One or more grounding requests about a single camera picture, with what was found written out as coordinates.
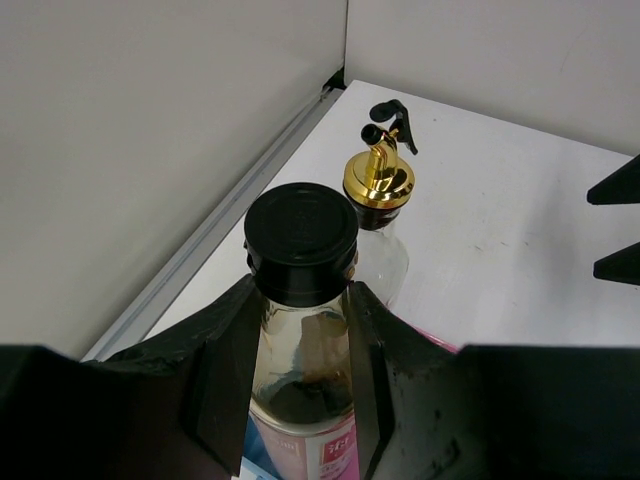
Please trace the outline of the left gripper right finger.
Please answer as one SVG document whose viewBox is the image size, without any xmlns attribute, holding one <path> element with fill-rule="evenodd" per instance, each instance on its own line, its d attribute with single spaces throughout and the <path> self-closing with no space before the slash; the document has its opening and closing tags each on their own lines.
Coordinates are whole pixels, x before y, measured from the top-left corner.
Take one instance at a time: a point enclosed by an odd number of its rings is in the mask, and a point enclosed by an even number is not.
<svg viewBox="0 0 640 480">
<path fill-rule="evenodd" d="M 635 479 L 635 348 L 468 345 L 450 352 L 349 288 L 364 479 Z"/>
</svg>

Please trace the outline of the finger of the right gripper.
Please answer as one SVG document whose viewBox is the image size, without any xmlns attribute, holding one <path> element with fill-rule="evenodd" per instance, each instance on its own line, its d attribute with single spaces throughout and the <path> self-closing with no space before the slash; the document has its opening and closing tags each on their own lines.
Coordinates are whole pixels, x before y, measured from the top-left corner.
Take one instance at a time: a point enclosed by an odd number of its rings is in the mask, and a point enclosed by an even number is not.
<svg viewBox="0 0 640 480">
<path fill-rule="evenodd" d="M 640 244 L 634 244 L 597 260 L 593 276 L 599 280 L 640 285 Z"/>
<path fill-rule="evenodd" d="M 630 205 L 640 203 L 640 157 L 629 160 L 587 192 L 592 205 Z"/>
</svg>

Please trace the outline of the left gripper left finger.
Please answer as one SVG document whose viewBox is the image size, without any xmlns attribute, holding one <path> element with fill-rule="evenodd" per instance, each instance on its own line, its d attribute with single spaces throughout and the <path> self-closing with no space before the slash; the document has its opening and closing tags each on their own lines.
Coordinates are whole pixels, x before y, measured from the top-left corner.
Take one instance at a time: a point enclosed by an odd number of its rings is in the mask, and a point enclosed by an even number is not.
<svg viewBox="0 0 640 480">
<path fill-rule="evenodd" d="M 250 276 L 104 361 L 1 349 L 5 479 L 229 479 L 241 470 L 261 300 Z"/>
</svg>

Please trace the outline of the black cap sauce bottle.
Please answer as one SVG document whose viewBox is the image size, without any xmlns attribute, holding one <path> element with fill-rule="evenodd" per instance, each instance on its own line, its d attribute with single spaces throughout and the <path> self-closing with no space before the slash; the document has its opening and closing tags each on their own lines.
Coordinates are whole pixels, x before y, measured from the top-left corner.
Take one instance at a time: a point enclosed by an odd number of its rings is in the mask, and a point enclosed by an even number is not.
<svg viewBox="0 0 640 480">
<path fill-rule="evenodd" d="M 244 218 L 247 264 L 262 298 L 250 415 L 283 479 L 338 479 L 355 454 L 345 306 L 358 223 L 316 183 L 261 194 Z"/>
</svg>

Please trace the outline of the gold spout glass bottle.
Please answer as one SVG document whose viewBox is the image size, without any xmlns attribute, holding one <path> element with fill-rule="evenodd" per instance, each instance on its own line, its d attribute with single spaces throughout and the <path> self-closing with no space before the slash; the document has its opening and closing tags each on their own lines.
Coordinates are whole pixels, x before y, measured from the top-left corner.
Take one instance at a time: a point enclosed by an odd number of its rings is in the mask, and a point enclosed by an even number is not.
<svg viewBox="0 0 640 480">
<path fill-rule="evenodd" d="M 391 307 L 404 283 L 409 254 L 395 233 L 395 220 L 411 198 L 415 174 L 399 155 L 405 145 L 418 154 L 408 109 L 391 99 L 374 105 L 370 122 L 361 129 L 368 149 L 354 155 L 343 175 L 343 191 L 356 211 L 359 224 L 355 279 L 368 285 Z"/>
</svg>

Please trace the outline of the pink plastic bin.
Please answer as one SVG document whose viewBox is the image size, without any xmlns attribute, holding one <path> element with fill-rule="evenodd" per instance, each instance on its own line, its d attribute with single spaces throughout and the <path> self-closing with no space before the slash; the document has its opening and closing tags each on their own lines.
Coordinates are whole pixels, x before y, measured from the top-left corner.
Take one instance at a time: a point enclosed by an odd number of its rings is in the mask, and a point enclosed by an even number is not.
<svg viewBox="0 0 640 480">
<path fill-rule="evenodd" d="M 404 323 L 408 324 L 424 338 L 450 353 L 459 351 L 458 346 L 451 344 L 427 329 L 429 321 L 424 319 L 424 313 L 420 310 L 402 306 L 399 300 L 391 302 L 389 307 L 392 313 L 396 314 Z"/>
</svg>

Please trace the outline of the aluminium frame rail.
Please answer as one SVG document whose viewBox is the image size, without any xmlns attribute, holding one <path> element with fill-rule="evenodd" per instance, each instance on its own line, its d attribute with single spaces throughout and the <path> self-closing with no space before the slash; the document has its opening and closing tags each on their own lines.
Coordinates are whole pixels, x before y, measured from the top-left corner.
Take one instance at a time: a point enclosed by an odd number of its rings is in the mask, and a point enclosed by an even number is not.
<svg viewBox="0 0 640 480">
<path fill-rule="evenodd" d="M 308 179 L 298 152 L 345 89 L 338 70 L 316 92 L 193 234 L 83 357 L 106 360 L 174 326 L 216 299 L 246 271 L 239 222 L 263 190 Z"/>
</svg>

